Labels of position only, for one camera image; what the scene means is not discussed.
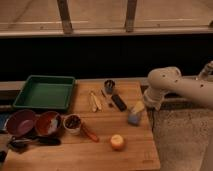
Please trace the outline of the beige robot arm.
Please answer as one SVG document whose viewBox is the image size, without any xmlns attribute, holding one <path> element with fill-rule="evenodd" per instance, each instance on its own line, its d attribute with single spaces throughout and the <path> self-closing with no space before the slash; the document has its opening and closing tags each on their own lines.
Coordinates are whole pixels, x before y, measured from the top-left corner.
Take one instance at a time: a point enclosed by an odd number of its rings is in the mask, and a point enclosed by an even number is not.
<svg viewBox="0 0 213 171">
<path fill-rule="evenodd" d="M 153 69 L 148 74 L 148 88 L 143 103 L 159 111 L 169 93 L 178 94 L 200 106 L 213 110 L 213 82 L 184 78 L 177 67 Z"/>
</svg>

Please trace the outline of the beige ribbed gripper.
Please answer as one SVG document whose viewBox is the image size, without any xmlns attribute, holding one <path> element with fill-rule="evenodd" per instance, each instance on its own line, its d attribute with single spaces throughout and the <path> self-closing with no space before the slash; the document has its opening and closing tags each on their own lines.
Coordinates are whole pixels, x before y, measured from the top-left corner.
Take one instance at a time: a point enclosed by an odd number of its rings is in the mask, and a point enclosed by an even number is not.
<svg viewBox="0 0 213 171">
<path fill-rule="evenodd" d="M 154 108 L 156 111 L 159 111 L 161 104 L 164 100 L 164 94 L 157 89 L 148 87 L 144 91 L 144 103 L 148 108 Z M 142 101 L 138 101 L 132 109 L 133 114 L 137 114 L 145 108 Z"/>
</svg>

